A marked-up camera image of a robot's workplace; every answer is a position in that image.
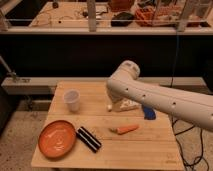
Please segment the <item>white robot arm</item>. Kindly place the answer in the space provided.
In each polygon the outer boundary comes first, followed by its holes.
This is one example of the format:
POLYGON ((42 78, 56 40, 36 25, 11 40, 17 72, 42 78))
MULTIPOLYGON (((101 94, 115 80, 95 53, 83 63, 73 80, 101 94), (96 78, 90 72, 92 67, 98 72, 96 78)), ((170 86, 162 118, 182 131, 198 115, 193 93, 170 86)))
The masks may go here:
POLYGON ((143 83, 139 75, 136 63, 123 61, 106 81, 111 101, 127 98, 213 132, 213 96, 143 83))

